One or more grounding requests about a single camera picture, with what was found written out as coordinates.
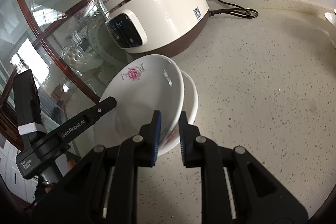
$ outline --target power cord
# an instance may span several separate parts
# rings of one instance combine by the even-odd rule
[[[226,4],[226,5],[237,7],[237,8],[212,10],[212,11],[209,11],[209,16],[213,16],[217,14],[229,14],[229,15],[233,15],[237,17],[252,19],[259,15],[258,11],[254,9],[244,8],[239,5],[228,3],[222,0],[217,0],[217,1],[219,1],[220,3]]]

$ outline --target floral pattern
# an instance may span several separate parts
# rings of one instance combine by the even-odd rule
[[[141,73],[144,72],[145,69],[143,68],[143,63],[140,66],[135,66],[132,68],[128,68],[128,72],[127,73],[123,73],[121,75],[122,80],[124,80],[124,77],[128,77],[130,79],[132,79],[132,81],[134,80],[139,80]]]

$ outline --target digital display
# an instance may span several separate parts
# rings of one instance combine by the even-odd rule
[[[106,26],[120,48],[133,48],[142,45],[142,39],[126,14],[120,14],[106,22]]]

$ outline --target pink flower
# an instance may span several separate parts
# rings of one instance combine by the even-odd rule
[[[132,81],[138,80],[139,79],[139,73],[135,68],[130,68],[130,69],[128,69],[128,77],[131,78]]]

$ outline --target brown base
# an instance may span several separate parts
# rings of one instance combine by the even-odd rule
[[[181,52],[183,52],[189,45],[196,39],[196,37],[203,30],[205,23],[208,21],[209,11],[206,12],[204,17],[185,35],[176,39],[175,41],[155,50],[149,52],[141,52],[141,53],[130,53],[130,55],[134,58],[139,58],[149,54],[161,54],[167,57],[173,57]]]

